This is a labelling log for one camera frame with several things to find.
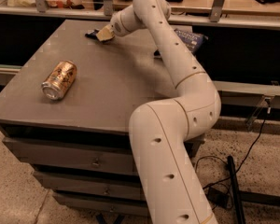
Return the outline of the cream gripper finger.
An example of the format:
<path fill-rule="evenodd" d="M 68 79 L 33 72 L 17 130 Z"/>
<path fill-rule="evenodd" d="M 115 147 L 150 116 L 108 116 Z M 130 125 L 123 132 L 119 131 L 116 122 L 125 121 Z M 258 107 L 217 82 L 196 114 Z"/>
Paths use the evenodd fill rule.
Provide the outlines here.
<path fill-rule="evenodd" d="M 110 24 L 106 25 L 96 34 L 96 37 L 100 42 L 107 42 L 112 40 L 115 37 L 112 26 Z"/>

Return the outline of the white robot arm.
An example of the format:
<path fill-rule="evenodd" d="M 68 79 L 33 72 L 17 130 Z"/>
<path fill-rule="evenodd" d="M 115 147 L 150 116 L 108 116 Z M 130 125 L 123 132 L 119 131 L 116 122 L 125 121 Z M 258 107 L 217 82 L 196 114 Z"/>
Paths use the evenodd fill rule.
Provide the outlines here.
<path fill-rule="evenodd" d="M 146 28 L 177 90 L 137 107 L 129 137 L 153 224 L 217 224 L 184 143 L 210 130 L 221 101 L 214 82 L 169 25 L 165 0 L 133 0 L 99 32 L 101 40 Z"/>

